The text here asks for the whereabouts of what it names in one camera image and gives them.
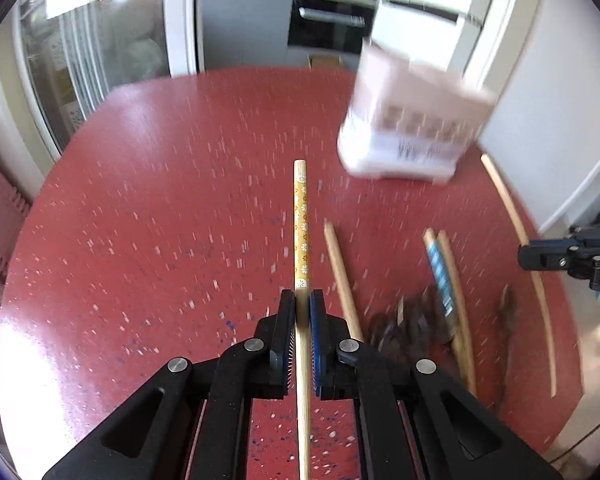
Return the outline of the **cardboard box on floor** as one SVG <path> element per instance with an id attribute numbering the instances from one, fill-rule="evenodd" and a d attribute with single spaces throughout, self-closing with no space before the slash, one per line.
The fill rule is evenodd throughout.
<path id="1" fill-rule="evenodd" d="M 313 53 L 308 56 L 309 66 L 311 68 L 333 68 L 339 70 L 346 66 L 340 56 Z"/>

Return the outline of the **white refrigerator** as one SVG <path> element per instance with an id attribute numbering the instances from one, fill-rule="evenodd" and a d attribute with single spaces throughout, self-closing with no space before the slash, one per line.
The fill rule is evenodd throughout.
<path id="1" fill-rule="evenodd" d="M 499 96 L 526 36 L 517 6 L 518 0 L 377 0 L 370 40 Z"/>

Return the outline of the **black built-in oven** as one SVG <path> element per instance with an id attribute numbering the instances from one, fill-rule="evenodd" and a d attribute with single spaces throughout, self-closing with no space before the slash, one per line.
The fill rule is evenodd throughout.
<path id="1" fill-rule="evenodd" d="M 292 0 L 289 47 L 360 54 L 370 36 L 375 10 L 337 0 Z"/>

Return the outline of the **blue patterned chopstick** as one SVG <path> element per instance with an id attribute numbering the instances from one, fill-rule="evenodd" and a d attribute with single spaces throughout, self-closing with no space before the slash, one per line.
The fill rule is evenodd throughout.
<path id="1" fill-rule="evenodd" d="M 445 341 L 447 344 L 452 344 L 454 339 L 460 334 L 460 320 L 458 319 L 458 309 L 449 270 L 443 257 L 441 244 L 438 242 L 434 230 L 427 228 L 422 233 L 422 240 L 424 241 L 431 272 L 438 289 L 446 329 Z"/>

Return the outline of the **dark translucent plastic spoon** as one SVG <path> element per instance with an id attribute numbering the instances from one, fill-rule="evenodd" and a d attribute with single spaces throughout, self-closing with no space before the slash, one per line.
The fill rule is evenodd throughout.
<path id="1" fill-rule="evenodd" d="M 415 364 L 434 346 L 452 340 L 440 295 L 427 286 L 416 296 L 403 296 L 387 312 L 378 312 L 368 324 L 366 342 L 393 361 Z"/>

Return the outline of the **yellow patterned chopstick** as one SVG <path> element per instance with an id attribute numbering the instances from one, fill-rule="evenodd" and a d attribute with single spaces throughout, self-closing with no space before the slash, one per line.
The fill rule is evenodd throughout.
<path id="1" fill-rule="evenodd" d="M 309 328 L 309 220 L 306 190 L 306 161 L 294 161 L 294 294 L 296 295 L 296 328 L 294 329 L 294 362 L 296 362 L 296 395 L 298 427 L 299 478 L 311 475 L 311 334 Z"/>

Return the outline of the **glass sliding door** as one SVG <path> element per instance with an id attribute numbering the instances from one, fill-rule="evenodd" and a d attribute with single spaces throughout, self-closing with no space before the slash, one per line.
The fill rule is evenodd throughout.
<path id="1" fill-rule="evenodd" d="M 164 0 L 18 0 L 24 94 L 53 157 L 120 86 L 168 76 Z"/>

